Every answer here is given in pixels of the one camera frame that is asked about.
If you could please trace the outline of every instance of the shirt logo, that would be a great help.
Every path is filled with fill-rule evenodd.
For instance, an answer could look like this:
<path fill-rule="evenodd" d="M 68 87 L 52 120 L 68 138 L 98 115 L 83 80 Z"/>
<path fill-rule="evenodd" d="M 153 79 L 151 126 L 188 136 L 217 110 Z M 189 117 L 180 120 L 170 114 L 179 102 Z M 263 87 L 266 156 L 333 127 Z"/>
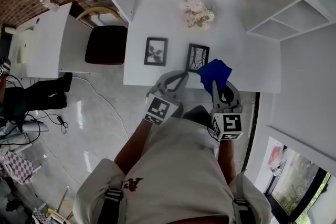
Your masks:
<path fill-rule="evenodd" d="M 124 189 L 129 189 L 131 192 L 134 192 L 137 187 L 138 183 L 143 180 L 143 178 L 137 177 L 136 179 L 130 178 L 124 181 Z"/>

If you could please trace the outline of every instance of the person in black pants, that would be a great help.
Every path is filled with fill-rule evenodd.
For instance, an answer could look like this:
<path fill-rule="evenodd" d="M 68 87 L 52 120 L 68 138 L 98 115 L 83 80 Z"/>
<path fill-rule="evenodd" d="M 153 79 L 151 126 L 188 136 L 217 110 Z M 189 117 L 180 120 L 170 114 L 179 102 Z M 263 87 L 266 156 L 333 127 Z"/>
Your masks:
<path fill-rule="evenodd" d="M 65 92 L 70 90 L 72 73 L 66 73 L 57 80 L 39 81 L 23 89 L 6 88 L 4 74 L 0 80 L 0 127 L 7 120 L 22 120 L 32 110 L 62 109 L 67 106 Z"/>

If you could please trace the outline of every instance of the chair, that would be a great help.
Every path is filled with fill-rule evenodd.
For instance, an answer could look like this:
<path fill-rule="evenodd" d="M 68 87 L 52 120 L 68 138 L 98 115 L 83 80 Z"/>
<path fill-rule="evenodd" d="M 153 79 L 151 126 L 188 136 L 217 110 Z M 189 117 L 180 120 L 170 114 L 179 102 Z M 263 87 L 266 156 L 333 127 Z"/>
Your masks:
<path fill-rule="evenodd" d="M 76 20 L 82 19 L 91 12 L 111 13 L 122 22 L 123 26 L 94 27 L 86 48 L 85 62 L 99 65 L 122 65 L 125 61 L 127 24 L 116 11 L 106 7 L 90 8 L 78 15 Z"/>

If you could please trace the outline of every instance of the black strap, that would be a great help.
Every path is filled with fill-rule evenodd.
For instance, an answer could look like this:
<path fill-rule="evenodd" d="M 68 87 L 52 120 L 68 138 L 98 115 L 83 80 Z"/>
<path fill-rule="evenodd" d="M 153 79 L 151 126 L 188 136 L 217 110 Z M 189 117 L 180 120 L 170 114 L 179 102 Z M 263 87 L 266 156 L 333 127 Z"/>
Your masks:
<path fill-rule="evenodd" d="M 97 224 L 117 224 L 119 218 L 119 205 L 123 198 L 120 189 L 109 188 L 105 193 L 105 201 L 101 208 L 100 216 Z"/>

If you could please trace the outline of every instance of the backpack strap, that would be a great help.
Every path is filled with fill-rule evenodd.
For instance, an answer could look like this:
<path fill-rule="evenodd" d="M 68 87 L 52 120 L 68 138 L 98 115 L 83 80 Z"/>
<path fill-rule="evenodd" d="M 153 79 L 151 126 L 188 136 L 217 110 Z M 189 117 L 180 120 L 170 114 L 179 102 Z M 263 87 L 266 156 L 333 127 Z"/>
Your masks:
<path fill-rule="evenodd" d="M 105 192 L 105 201 L 101 208 L 97 224 L 112 223 L 117 224 L 119 219 L 119 206 L 123 198 L 120 189 L 109 188 Z"/>
<path fill-rule="evenodd" d="M 234 200 L 232 202 L 235 211 L 236 224 L 260 224 L 258 213 L 245 199 L 243 182 L 244 172 L 241 172 L 236 178 L 236 192 L 233 193 Z"/>

